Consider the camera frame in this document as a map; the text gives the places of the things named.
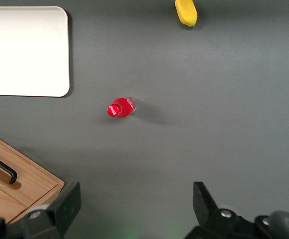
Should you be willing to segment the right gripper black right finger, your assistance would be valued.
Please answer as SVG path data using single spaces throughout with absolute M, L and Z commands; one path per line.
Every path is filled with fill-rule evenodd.
M 241 239 L 237 233 L 240 218 L 235 212 L 219 208 L 203 182 L 193 184 L 193 209 L 199 225 L 187 239 Z

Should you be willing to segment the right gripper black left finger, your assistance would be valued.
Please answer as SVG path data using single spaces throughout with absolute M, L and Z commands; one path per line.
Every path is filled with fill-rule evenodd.
M 71 182 L 46 208 L 30 211 L 21 219 L 25 239 L 62 239 L 81 209 L 79 182 Z

